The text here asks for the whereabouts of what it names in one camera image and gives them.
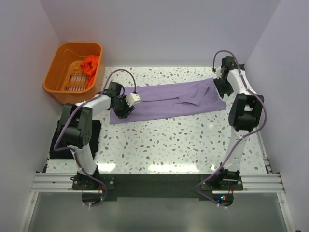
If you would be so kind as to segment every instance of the orange plastic basket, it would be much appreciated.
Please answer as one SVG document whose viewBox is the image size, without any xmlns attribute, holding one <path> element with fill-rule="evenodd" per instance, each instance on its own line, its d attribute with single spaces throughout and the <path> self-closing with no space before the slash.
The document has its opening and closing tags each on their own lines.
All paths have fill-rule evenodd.
<svg viewBox="0 0 309 232">
<path fill-rule="evenodd" d="M 86 88 L 87 75 L 80 64 L 89 55 L 99 56 L 99 65 L 92 86 Z M 104 72 L 103 48 L 100 44 L 68 42 L 58 48 L 43 86 L 62 104 L 75 104 L 92 98 L 101 90 Z"/>
</svg>

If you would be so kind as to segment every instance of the glass panel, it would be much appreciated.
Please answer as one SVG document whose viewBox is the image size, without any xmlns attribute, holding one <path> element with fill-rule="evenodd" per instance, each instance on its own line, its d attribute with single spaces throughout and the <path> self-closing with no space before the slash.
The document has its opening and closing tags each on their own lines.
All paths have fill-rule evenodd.
<svg viewBox="0 0 309 232">
<path fill-rule="evenodd" d="M 89 209 L 80 193 L 40 193 L 29 232 L 287 231 L 276 194 L 237 194 L 228 211 L 198 199 L 153 198 L 119 198 Z"/>
</svg>

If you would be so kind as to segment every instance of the folded garment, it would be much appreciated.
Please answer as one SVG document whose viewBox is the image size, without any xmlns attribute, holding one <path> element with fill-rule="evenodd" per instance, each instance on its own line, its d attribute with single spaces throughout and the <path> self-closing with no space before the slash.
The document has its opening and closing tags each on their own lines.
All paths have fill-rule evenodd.
<svg viewBox="0 0 309 232">
<path fill-rule="evenodd" d="M 125 88 L 125 93 L 134 88 Z M 180 84 L 137 87 L 142 102 L 125 119 L 119 119 L 111 110 L 111 124 L 149 121 L 198 113 L 225 110 L 213 79 Z"/>
<path fill-rule="evenodd" d="M 90 88 L 93 84 L 99 58 L 99 56 L 90 55 L 87 56 L 81 63 L 82 70 L 85 74 L 87 74 L 87 88 Z"/>
</svg>

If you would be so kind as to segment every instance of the red cloth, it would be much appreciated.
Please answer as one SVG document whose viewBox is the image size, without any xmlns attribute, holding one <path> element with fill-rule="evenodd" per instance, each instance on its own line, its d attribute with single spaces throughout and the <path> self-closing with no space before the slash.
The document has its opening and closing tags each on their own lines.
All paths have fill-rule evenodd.
<svg viewBox="0 0 309 232">
<path fill-rule="evenodd" d="M 81 63 L 81 68 L 87 74 L 87 88 L 90 88 L 94 82 L 98 67 L 99 56 L 87 56 Z"/>
</svg>

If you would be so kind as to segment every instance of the black mounting plate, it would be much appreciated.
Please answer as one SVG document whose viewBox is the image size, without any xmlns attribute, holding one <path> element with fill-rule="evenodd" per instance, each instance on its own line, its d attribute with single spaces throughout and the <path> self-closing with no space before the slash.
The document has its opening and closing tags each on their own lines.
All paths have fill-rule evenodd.
<svg viewBox="0 0 309 232">
<path fill-rule="evenodd" d="M 210 174 L 204 174 L 200 175 L 200 181 L 205 180 Z M 234 191 L 242 191 L 243 185 L 242 185 L 242 179 L 241 176 L 238 177 L 237 181 L 226 181 L 222 180 L 219 181 L 218 185 L 212 185 L 210 182 L 207 182 L 205 184 L 201 185 L 202 191 L 219 191 L 219 190 L 231 190 L 231 187 L 234 187 Z"/>
<path fill-rule="evenodd" d="M 89 182 L 78 179 L 78 176 Z M 118 197 L 207 200 L 195 191 L 201 179 L 200 174 L 97 174 L 96 178 L 106 184 L 107 201 L 116 201 Z M 86 176 L 79 174 L 74 180 L 72 190 L 99 190 L 98 184 Z M 213 199 L 212 190 L 203 193 Z"/>
</svg>

